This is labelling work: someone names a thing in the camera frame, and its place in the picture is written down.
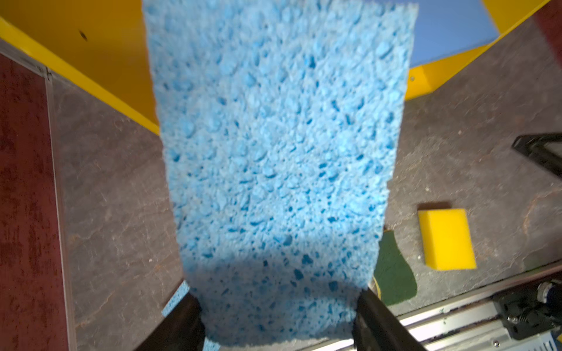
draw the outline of dark red panel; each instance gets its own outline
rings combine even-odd
[[[2,55],[0,75],[0,350],[65,350],[45,82]]]
[[[550,0],[533,18],[562,65],[562,0]]]

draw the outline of black bracket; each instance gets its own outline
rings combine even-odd
[[[562,157],[548,150],[547,143],[562,143],[562,133],[520,135],[511,147],[562,179]]]

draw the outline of yellow sponge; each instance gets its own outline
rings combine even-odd
[[[434,270],[472,270],[476,259],[464,209],[418,211],[425,264]]]

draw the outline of sponge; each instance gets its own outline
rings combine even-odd
[[[349,338],[377,259],[416,7],[144,0],[143,12],[207,337]]]
[[[464,209],[418,211],[425,264],[434,270],[470,270],[476,259]]]

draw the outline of screw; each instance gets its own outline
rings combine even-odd
[[[515,316],[509,316],[507,318],[507,321],[510,322],[511,324],[519,324],[519,318]]]

